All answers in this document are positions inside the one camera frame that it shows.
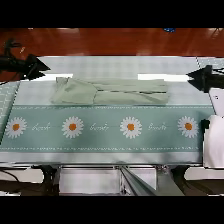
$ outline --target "red-brown floor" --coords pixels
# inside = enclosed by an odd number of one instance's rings
[[[64,55],[160,55],[224,57],[224,32],[215,28],[14,28],[0,30],[0,44],[13,37],[25,47],[17,57]]]

